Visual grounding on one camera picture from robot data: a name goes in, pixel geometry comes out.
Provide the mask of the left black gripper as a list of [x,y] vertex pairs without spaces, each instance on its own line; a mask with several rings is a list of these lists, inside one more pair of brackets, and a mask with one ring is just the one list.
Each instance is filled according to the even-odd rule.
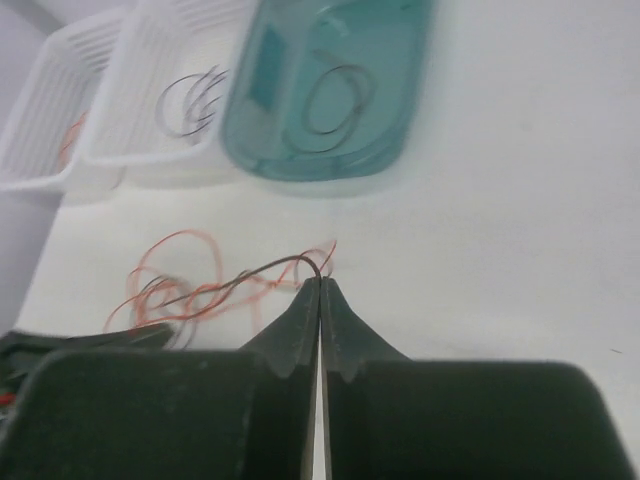
[[1,428],[87,430],[114,419],[108,409],[139,406],[135,395],[157,384],[155,374],[175,337],[162,322],[133,330],[81,336],[34,336],[10,331],[1,338]]

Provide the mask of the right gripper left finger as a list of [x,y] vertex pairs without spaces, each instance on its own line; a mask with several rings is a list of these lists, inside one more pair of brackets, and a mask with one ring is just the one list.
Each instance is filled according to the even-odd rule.
[[5,479],[308,479],[320,283],[235,350],[65,349],[1,430]]

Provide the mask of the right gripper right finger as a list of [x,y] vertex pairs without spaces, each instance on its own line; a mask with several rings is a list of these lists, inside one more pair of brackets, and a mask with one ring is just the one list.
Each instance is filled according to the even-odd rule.
[[631,479],[596,386],[567,363],[413,360],[320,293],[331,479]]

